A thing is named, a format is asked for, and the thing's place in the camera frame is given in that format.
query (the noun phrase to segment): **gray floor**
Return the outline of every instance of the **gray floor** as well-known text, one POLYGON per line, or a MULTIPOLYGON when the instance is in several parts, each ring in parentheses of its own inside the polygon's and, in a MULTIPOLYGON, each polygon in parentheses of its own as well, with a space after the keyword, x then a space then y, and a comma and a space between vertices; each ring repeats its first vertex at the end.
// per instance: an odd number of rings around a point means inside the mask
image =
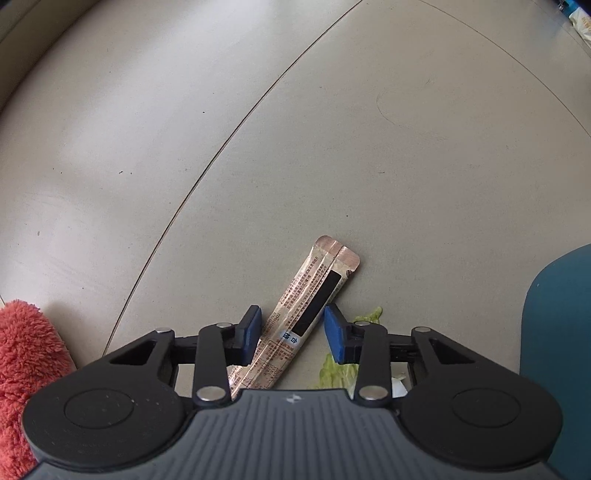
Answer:
POLYGON ((0 294, 85 364, 269 313, 329 234, 362 260, 346 314, 517 369, 529 284, 591 241, 589 132, 550 0, 103 0, 0 116, 0 294))

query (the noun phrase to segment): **white plastic bag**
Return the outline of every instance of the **white plastic bag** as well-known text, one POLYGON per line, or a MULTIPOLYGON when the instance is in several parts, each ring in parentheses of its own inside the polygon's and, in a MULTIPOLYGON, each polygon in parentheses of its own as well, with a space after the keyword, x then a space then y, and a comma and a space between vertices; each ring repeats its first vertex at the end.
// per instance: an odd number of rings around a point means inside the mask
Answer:
POLYGON ((591 17, 587 12, 581 7, 578 7, 578 9, 570 14, 569 20, 573 24, 574 29, 581 35, 581 38, 585 40, 585 43, 591 47, 591 17))

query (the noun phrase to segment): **teal chair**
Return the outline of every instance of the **teal chair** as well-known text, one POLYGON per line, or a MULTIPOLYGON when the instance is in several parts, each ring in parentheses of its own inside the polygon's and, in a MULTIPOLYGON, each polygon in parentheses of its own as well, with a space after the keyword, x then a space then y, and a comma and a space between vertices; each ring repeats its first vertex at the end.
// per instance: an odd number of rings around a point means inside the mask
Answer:
POLYGON ((591 479, 591 245, 560 257, 532 283, 521 323, 521 375, 545 387, 564 415, 550 465, 591 479))

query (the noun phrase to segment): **logo on robot base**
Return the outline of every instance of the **logo on robot base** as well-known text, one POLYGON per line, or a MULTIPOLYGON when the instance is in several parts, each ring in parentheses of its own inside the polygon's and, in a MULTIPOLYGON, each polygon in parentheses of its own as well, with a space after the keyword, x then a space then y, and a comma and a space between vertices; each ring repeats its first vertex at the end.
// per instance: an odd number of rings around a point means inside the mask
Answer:
POLYGON ((293 405, 294 403, 298 403, 298 402, 302 401, 303 398, 294 393, 294 394, 291 394, 289 397, 287 397, 286 400, 293 405))

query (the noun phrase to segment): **round black disc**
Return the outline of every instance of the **round black disc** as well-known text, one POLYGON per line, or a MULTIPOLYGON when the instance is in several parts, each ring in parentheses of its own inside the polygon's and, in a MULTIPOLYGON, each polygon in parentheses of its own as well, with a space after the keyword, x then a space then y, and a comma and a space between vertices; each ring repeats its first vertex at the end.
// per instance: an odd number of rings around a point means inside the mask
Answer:
POLYGON ((547 458, 562 422, 554 398, 510 371, 486 370, 443 366, 427 376, 401 402, 404 427, 425 451, 473 469, 547 458))
POLYGON ((84 470, 149 458, 183 420, 178 395, 155 376, 127 365, 89 365, 34 395, 22 423, 36 457, 84 470))

